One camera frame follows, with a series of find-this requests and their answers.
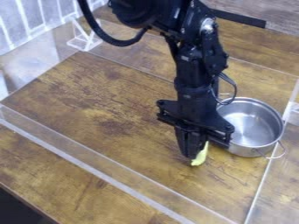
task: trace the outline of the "wooden table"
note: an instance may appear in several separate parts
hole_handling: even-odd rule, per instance
[[[239,58],[228,69],[239,95],[260,99],[283,113],[298,79],[299,50],[290,46],[298,39],[231,22],[220,24],[228,27],[222,32],[224,46]],[[212,146],[207,163],[188,166],[172,127],[155,118],[155,101],[175,98],[174,63],[164,42],[150,35],[128,50],[115,52],[103,45],[94,53],[148,73],[79,52],[3,104],[240,223],[267,161],[235,157]],[[2,127],[0,133],[2,186],[55,221],[176,222],[10,129]]]

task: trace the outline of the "stainless steel pot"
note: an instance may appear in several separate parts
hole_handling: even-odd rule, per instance
[[[264,156],[284,133],[276,110],[259,100],[239,97],[230,105],[219,105],[218,111],[236,128],[228,152],[246,158]]]

